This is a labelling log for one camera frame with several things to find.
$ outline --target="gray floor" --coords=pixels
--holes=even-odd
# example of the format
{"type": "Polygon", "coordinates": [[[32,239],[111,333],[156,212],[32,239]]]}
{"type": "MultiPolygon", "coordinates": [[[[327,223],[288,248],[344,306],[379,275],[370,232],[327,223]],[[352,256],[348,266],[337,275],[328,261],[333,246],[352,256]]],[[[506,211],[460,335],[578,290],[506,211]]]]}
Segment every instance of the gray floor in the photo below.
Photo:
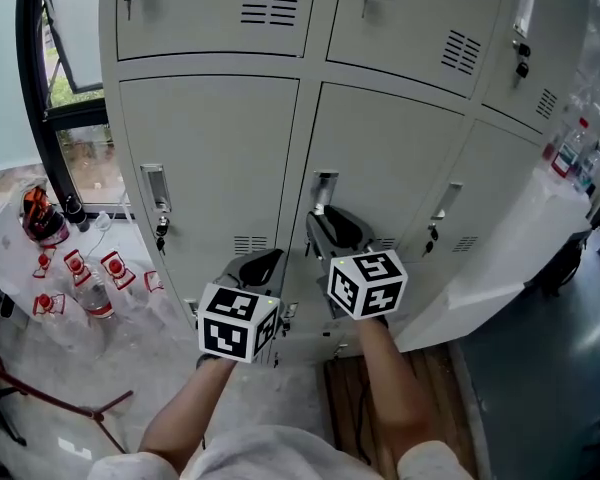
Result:
{"type": "MultiPolygon", "coordinates": [[[[197,344],[177,343],[165,329],[147,336],[122,325],[104,355],[88,361],[51,342],[38,323],[31,321],[20,331],[4,320],[0,352],[9,373],[75,405],[98,407],[134,390],[105,420],[130,451],[137,450],[147,424],[186,382],[199,356],[197,344]]],[[[331,441],[321,379],[311,366],[274,370],[238,365],[211,420],[207,442],[223,432],[261,424],[298,427],[331,441]]],[[[28,441],[23,448],[0,430],[0,462],[16,480],[86,478],[94,461],[117,453],[85,418],[17,394],[0,405],[28,441]]]]}
{"type": "Polygon", "coordinates": [[[575,479],[600,438],[600,234],[559,298],[518,298],[460,340],[493,478],[575,479]]]}

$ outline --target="black window frame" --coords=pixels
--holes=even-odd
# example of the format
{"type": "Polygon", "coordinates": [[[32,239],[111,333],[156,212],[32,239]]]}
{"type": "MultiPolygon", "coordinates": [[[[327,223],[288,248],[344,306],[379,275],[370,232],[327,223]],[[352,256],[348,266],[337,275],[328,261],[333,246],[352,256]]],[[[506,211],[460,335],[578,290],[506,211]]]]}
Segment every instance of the black window frame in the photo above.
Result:
{"type": "MultiPolygon", "coordinates": [[[[42,39],[43,10],[43,0],[16,0],[18,71],[24,105],[42,165],[60,205],[64,208],[69,195],[80,201],[81,197],[62,153],[57,132],[84,126],[108,125],[109,119],[104,98],[47,108],[49,88],[42,39]]],[[[53,27],[52,34],[56,41],[58,38],[53,32],[53,27]]],[[[75,84],[70,80],[72,90],[74,86],[75,84]]],[[[85,88],[77,93],[99,88],[85,88]]],[[[117,218],[125,218],[124,212],[119,211],[117,202],[108,204],[86,202],[83,206],[89,217],[95,217],[99,211],[104,210],[109,215],[115,214],[117,218]]]]}

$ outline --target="forearm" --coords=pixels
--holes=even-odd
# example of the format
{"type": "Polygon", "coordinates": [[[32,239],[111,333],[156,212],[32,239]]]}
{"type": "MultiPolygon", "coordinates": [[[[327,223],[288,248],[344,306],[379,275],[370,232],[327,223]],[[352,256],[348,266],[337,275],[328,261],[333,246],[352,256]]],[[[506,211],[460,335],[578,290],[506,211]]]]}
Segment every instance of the forearm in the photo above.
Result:
{"type": "Polygon", "coordinates": [[[202,441],[235,364],[228,359],[205,361],[151,421],[139,451],[159,455],[182,473],[202,441]]]}
{"type": "Polygon", "coordinates": [[[356,323],[367,363],[378,421],[394,459],[436,439],[431,401],[398,351],[389,330],[374,319],[356,323]]]}

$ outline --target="white floor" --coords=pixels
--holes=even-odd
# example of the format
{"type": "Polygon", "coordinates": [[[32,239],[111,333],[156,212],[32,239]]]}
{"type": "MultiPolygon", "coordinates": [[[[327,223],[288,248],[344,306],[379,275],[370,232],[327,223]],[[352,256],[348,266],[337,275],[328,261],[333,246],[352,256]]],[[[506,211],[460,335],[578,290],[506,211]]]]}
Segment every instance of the white floor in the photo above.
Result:
{"type": "MultiPolygon", "coordinates": [[[[25,331],[0,320],[0,352],[12,375],[79,406],[98,407],[131,389],[132,398],[105,420],[129,451],[138,447],[153,416],[182,387],[195,368],[197,347],[158,335],[113,338],[93,364],[65,352],[30,322],[25,331]]],[[[298,427],[331,440],[324,407],[320,368],[268,369],[239,365],[223,394],[207,433],[207,442],[232,429],[258,424],[298,427]]],[[[0,462],[17,480],[86,478],[92,463],[117,453],[97,426],[32,397],[14,394],[0,403],[23,448],[0,429],[0,462]]]]}

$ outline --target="ventilation slot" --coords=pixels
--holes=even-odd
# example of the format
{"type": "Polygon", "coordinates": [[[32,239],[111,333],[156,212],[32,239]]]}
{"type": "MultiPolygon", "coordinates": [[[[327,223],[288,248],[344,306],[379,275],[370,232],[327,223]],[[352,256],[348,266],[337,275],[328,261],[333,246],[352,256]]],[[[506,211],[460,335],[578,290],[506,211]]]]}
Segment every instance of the ventilation slot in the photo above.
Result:
{"type": "Polygon", "coordinates": [[[477,236],[463,236],[451,252],[467,252],[476,243],[477,236]]]}
{"type": "Polygon", "coordinates": [[[298,0],[242,0],[241,23],[293,27],[298,0]]]}
{"type": "Polygon", "coordinates": [[[549,89],[545,89],[542,91],[542,96],[540,97],[540,102],[536,107],[536,112],[540,114],[545,119],[549,119],[551,114],[553,114],[553,109],[556,106],[556,101],[558,98],[549,91],[549,89]]]}
{"type": "Polygon", "coordinates": [[[233,252],[236,256],[244,256],[256,251],[267,249],[266,236],[234,236],[233,252]]]}
{"type": "Polygon", "coordinates": [[[466,37],[460,32],[451,30],[444,45],[440,62],[445,66],[473,75],[473,70],[480,55],[480,43],[466,37]]]}
{"type": "Polygon", "coordinates": [[[396,244],[395,238],[377,238],[376,242],[380,244],[382,250],[386,251],[388,249],[393,249],[396,244]]]}

